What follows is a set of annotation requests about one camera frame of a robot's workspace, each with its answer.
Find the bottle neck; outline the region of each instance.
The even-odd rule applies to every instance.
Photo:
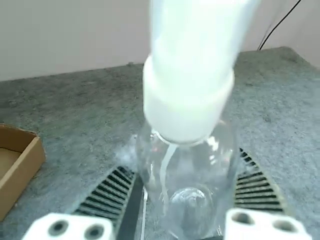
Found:
[[[158,131],[154,130],[156,136],[162,141],[164,142],[165,144],[167,145],[178,145],[178,146],[183,146],[183,147],[193,147],[193,146],[196,146],[196,145],[199,145],[201,143],[203,143],[207,138],[208,136],[211,134],[211,132],[199,139],[195,139],[193,141],[174,141],[174,140],[171,140],[171,139],[168,139],[168,138],[165,138],[163,137]]]

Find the hole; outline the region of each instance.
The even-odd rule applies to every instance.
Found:
[[[242,224],[253,225],[255,222],[248,214],[237,212],[232,216],[232,220]]]
[[[272,225],[276,229],[289,232],[289,233],[296,233],[298,231],[297,228],[291,222],[286,220],[277,220]]]
[[[66,220],[59,220],[52,224],[48,230],[49,234],[53,237],[64,234],[68,228],[68,222]]]
[[[84,233],[84,238],[87,240],[97,240],[104,234],[102,225],[92,225]]]

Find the cardboard box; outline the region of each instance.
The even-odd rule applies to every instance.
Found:
[[[45,159],[37,134],[0,123],[0,221]]]

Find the white wall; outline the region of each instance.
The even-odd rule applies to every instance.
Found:
[[[149,52],[148,2],[0,0],[0,81],[143,63]],[[242,50],[256,50],[295,2],[262,0]],[[290,46],[320,66],[316,4],[303,0],[265,48]]]
[[[307,0],[304,6],[305,17],[297,22],[297,31],[291,37],[288,46],[320,69],[320,1]]]

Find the white plastic tube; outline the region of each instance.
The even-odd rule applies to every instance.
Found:
[[[259,0],[151,0],[151,54],[143,69],[146,120],[164,138],[192,142],[215,127]]]

